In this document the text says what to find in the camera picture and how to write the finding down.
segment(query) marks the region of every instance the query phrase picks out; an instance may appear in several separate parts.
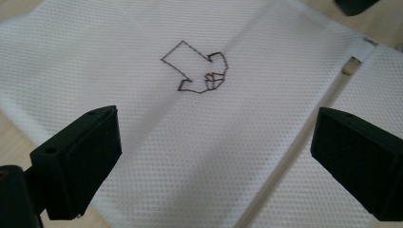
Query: textured white cloth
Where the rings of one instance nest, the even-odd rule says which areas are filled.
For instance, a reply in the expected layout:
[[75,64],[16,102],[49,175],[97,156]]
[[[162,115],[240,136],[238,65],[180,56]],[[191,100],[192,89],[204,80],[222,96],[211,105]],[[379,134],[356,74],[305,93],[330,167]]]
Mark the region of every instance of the textured white cloth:
[[[403,139],[403,54],[377,47],[333,108]],[[253,227],[372,227],[375,218],[311,157],[310,148],[305,146]]]
[[0,107],[39,144],[118,106],[100,214],[232,227],[361,38],[292,0],[47,0],[0,24]]

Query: arrow drawing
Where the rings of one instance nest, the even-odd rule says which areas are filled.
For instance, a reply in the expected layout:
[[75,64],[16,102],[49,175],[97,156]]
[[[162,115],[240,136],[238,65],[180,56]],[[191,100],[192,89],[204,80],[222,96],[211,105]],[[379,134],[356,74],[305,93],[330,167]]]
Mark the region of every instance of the arrow drawing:
[[185,41],[180,41],[162,59],[185,78],[179,91],[203,93],[217,89],[225,81],[228,64],[221,52],[202,55]]

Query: white sheet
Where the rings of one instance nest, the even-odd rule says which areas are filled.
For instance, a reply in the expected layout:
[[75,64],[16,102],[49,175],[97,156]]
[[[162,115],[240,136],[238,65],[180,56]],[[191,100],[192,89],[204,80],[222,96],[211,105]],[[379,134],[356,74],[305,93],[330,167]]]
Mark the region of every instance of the white sheet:
[[[232,227],[361,38],[291,0],[47,0],[0,25],[0,107],[39,144],[117,105],[124,154],[93,200],[101,215],[114,227]],[[217,89],[178,91],[184,67],[222,68],[161,61],[182,40],[225,56]]]

